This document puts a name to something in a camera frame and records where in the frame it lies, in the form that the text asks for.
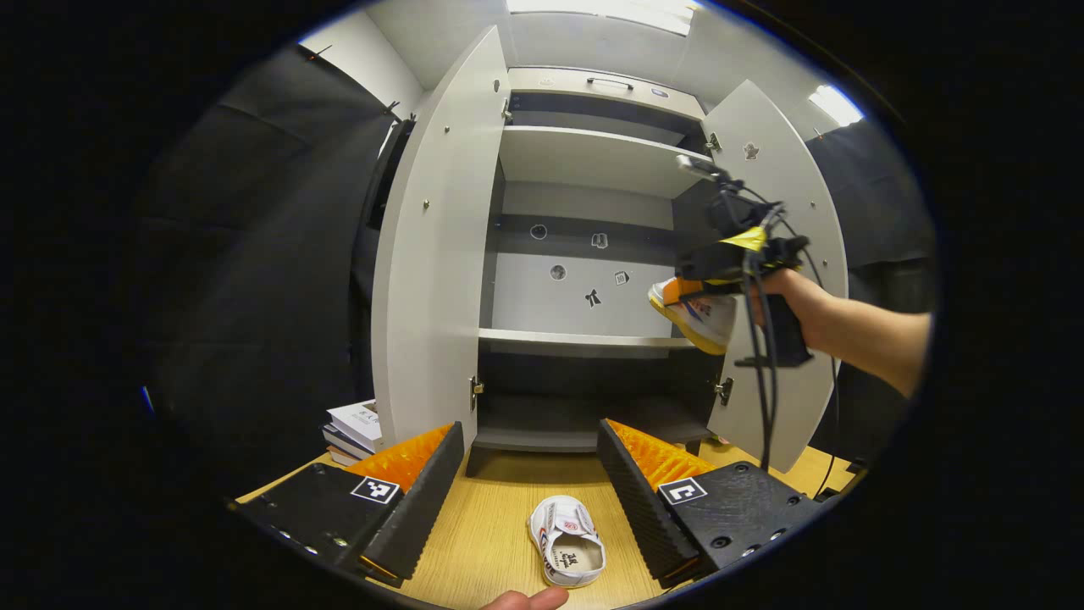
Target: human arm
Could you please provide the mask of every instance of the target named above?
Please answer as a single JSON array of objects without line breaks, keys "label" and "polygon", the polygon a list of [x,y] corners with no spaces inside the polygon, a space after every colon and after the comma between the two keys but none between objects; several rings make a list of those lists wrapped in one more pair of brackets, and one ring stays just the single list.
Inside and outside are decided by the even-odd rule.
[{"label": "human arm", "polygon": [[[914,393],[926,358],[930,314],[898,314],[839,298],[790,269],[772,273],[763,283],[764,291],[782,294],[787,300],[811,350],[879,377],[904,397]],[[763,326],[756,287],[751,296],[753,316]]]}]

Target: white cabinet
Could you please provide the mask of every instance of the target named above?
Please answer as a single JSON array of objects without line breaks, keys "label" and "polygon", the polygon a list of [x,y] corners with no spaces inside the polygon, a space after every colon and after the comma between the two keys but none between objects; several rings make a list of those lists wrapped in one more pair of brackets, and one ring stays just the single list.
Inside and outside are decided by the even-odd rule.
[{"label": "white cabinet", "polygon": [[[846,295],[831,199],[774,104],[747,81],[705,115],[692,95],[625,76],[507,69],[495,28],[464,51],[429,104],[395,176],[377,251],[373,377],[389,440],[460,420],[473,457],[590,452],[597,420],[610,417],[672,442],[710,429],[759,452],[756,382],[731,364],[751,354],[748,329],[735,329],[734,359],[702,354],[646,291],[705,234],[700,209],[713,189],[678,170],[674,157],[688,154],[785,199],[827,261],[826,286]],[[712,133],[721,147],[709,157]],[[759,152],[747,156],[747,143]],[[722,405],[713,389],[726,377],[734,388]],[[820,356],[780,371],[773,466],[792,466],[830,387]]]}]

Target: wooden tabletop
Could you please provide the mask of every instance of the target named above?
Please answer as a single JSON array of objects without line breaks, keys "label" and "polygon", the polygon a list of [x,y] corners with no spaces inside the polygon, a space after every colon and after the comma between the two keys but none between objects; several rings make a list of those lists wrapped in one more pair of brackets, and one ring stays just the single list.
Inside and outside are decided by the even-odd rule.
[{"label": "wooden tabletop", "polygon": [[[758,463],[728,444],[706,442],[699,455],[719,466],[741,460]],[[338,467],[327,454],[313,462]],[[827,454],[806,447],[790,472],[771,472],[812,496],[828,463]],[[853,477],[847,472],[849,466],[837,459],[827,485],[835,490],[847,485]],[[294,472],[237,502],[259,496]],[[540,502],[558,494],[573,496],[588,507],[606,545],[602,576],[588,586],[570,589],[563,608],[618,608],[663,593],[647,572],[614,488],[595,455],[512,452],[494,456],[472,479],[464,477],[461,466],[414,577],[395,590],[430,603],[467,609],[479,608],[508,589],[532,595],[545,588],[542,559],[528,534],[527,517]]]}]

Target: orange foam pad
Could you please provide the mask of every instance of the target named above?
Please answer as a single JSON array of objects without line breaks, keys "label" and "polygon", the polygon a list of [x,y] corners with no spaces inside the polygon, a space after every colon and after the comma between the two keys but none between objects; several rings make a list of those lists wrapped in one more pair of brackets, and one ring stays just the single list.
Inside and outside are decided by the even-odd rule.
[{"label": "orange foam pad", "polygon": [[704,289],[704,282],[700,280],[683,280],[674,277],[662,286],[662,303],[673,304],[681,300],[682,294],[693,294]]},{"label": "orange foam pad", "polygon": [[359,462],[347,468],[346,471],[397,483],[405,494],[417,480],[422,469],[428,464],[433,452],[437,451],[440,442],[444,440],[451,429],[452,425],[449,424],[409,441],[403,441],[373,455],[373,457]]},{"label": "orange foam pad", "polygon": [[650,483],[653,491],[658,491],[659,485],[663,483],[696,477],[718,468],[710,462],[700,459],[635,428],[629,428],[611,419],[607,419],[606,424],[617,433],[624,449],[629,451],[629,455],[640,467],[644,479]]}]

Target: cabinet shelf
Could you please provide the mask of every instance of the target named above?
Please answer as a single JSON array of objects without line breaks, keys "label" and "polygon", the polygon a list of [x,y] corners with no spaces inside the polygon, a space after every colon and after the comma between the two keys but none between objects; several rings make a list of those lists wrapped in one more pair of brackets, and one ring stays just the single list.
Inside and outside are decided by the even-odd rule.
[{"label": "cabinet shelf", "polygon": [[570,335],[564,333],[532,333],[526,330],[478,329],[478,339],[493,343],[529,343],[535,346],[582,346],[585,348],[661,348],[689,350],[694,346],[684,338],[669,337],[612,337],[606,335]]},{"label": "cabinet shelf", "polygon": [[674,157],[710,157],[640,138],[564,127],[504,128],[501,165],[509,181],[556,182],[674,198],[699,180]]},{"label": "cabinet shelf", "polygon": [[581,399],[493,394],[478,406],[474,446],[519,452],[592,453],[598,420],[610,418],[670,443],[711,436],[672,397]]}]

